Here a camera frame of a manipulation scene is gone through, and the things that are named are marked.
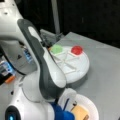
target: black cable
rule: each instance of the black cable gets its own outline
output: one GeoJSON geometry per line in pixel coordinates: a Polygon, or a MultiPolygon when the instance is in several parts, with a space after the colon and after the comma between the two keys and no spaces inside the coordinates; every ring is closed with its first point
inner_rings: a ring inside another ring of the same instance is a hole
{"type": "Polygon", "coordinates": [[[10,62],[10,60],[8,59],[8,57],[6,56],[4,50],[2,49],[1,46],[0,46],[0,49],[1,49],[1,52],[3,53],[5,59],[6,59],[6,60],[8,61],[8,63],[10,64],[10,66],[11,66],[16,72],[18,72],[19,74],[21,74],[21,75],[26,75],[26,74],[20,72],[19,70],[17,70],[17,69],[12,65],[12,63],[10,62]]]}

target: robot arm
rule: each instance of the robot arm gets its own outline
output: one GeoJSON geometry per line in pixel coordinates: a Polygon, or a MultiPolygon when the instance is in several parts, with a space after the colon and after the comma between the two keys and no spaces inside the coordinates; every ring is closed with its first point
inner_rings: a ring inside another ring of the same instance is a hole
{"type": "Polygon", "coordinates": [[[37,65],[37,71],[24,78],[25,96],[31,101],[59,98],[66,86],[66,78],[54,63],[47,48],[42,46],[39,33],[31,22],[22,18],[13,0],[5,0],[0,6],[6,6],[0,7],[0,40],[24,43],[37,65]]]}

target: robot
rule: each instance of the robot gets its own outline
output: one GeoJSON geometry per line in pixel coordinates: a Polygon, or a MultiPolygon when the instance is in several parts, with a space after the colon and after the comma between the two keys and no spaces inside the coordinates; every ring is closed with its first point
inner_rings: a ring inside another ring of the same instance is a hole
{"type": "Polygon", "coordinates": [[[23,75],[14,89],[5,120],[54,120],[47,102],[59,99],[66,78],[55,64],[34,25],[20,15],[14,0],[0,1],[0,45],[22,42],[28,48],[37,69],[23,75]]]}

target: table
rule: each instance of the table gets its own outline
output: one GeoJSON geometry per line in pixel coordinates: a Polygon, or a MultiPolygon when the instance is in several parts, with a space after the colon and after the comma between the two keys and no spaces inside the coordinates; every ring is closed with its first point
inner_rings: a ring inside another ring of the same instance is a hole
{"type": "Polygon", "coordinates": [[[120,49],[70,32],[59,45],[80,45],[90,60],[88,79],[76,88],[79,94],[91,99],[100,120],[120,117],[120,49]]]}

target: green object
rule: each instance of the green object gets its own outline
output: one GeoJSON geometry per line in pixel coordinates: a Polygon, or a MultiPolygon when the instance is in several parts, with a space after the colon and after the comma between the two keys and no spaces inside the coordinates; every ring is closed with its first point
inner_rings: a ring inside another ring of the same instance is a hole
{"type": "Polygon", "coordinates": [[[58,53],[61,53],[63,51],[63,47],[60,46],[60,45],[54,45],[52,48],[51,48],[51,52],[53,54],[58,54],[58,53]]]}

